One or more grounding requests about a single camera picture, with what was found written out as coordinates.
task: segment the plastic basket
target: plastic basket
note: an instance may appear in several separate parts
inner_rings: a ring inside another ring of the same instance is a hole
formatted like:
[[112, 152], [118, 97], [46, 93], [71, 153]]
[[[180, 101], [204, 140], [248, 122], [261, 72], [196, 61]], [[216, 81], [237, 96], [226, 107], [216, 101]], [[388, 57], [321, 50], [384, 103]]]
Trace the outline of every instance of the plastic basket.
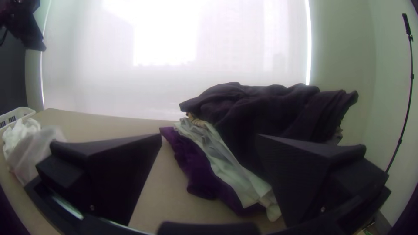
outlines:
[[27, 107], [19, 107], [13, 111], [10, 111], [6, 114], [0, 116], [0, 132], [3, 129], [8, 128], [13, 125], [18, 119], [24, 118], [28, 119], [30, 116], [34, 115], [36, 112], [33, 109]]

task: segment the beige table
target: beige table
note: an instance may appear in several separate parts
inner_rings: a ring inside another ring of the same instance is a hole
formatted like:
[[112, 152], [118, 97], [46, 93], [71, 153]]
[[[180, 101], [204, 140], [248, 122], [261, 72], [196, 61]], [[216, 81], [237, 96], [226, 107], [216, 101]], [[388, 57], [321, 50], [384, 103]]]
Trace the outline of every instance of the beige table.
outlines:
[[[69, 142], [86, 142], [158, 133], [174, 121], [107, 117], [56, 109], [34, 115], [42, 126], [60, 126]], [[12, 207], [33, 235], [59, 234], [37, 210], [19, 181], [7, 170], [0, 151], [0, 183]], [[156, 233], [163, 221], [184, 223], [254, 222], [262, 233], [285, 228], [282, 218], [268, 221], [265, 214], [239, 217], [221, 201], [205, 200], [186, 191], [187, 178], [178, 167], [170, 145], [163, 138], [161, 150], [142, 190], [129, 226]]]

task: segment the white curtain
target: white curtain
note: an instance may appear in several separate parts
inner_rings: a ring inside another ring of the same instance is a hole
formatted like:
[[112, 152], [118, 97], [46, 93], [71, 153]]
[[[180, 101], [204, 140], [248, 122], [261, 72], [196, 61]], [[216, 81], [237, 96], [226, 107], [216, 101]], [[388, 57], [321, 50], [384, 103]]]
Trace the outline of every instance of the white curtain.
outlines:
[[53, 1], [44, 106], [177, 120], [210, 86], [306, 83], [307, 0]]

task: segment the folded clothes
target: folded clothes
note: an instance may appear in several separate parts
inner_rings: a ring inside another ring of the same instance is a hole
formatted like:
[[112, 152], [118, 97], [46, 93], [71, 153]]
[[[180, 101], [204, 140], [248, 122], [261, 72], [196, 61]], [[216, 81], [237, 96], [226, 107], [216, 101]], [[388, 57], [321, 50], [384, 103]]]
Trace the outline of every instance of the folded clothes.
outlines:
[[231, 82], [207, 89], [180, 109], [213, 124], [239, 163], [269, 182], [256, 154], [256, 134], [326, 142], [357, 98], [357, 92], [320, 92], [304, 84], [286, 88]]
[[211, 124], [201, 125], [205, 128], [182, 118], [175, 128], [205, 152], [215, 175], [234, 189], [243, 208], [259, 203], [266, 208], [269, 220], [277, 220], [281, 211], [271, 186], [239, 164]]
[[219, 198], [241, 216], [265, 210], [259, 204], [243, 208], [233, 188], [213, 173], [205, 153], [192, 140], [173, 127], [160, 128], [160, 133], [173, 148], [175, 159], [189, 180], [187, 192], [206, 199]]

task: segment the dark purple fabric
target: dark purple fabric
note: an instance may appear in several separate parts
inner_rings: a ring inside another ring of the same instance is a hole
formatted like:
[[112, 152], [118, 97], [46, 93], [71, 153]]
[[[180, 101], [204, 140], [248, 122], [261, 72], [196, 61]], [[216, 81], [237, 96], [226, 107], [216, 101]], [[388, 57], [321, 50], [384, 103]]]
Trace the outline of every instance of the dark purple fabric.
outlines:
[[357, 98], [356, 91], [320, 92], [304, 84], [286, 88], [231, 82], [207, 89], [180, 109], [213, 124], [240, 164], [268, 181], [255, 151], [256, 134], [325, 142]]
[[259, 204], [244, 209], [232, 187], [213, 173], [205, 153], [192, 140], [181, 136], [173, 127], [160, 128], [160, 133], [173, 148], [179, 167], [189, 179], [187, 192], [205, 199], [219, 198], [237, 215], [265, 210]]

